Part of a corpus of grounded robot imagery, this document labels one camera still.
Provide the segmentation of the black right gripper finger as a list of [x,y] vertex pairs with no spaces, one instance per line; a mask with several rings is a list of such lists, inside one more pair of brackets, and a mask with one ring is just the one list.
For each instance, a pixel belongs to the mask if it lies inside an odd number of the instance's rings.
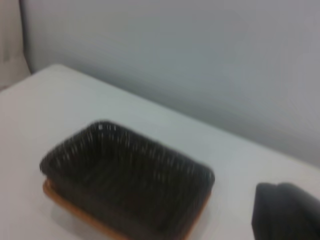
[[259,183],[251,226],[256,240],[318,240],[320,200],[291,183]]

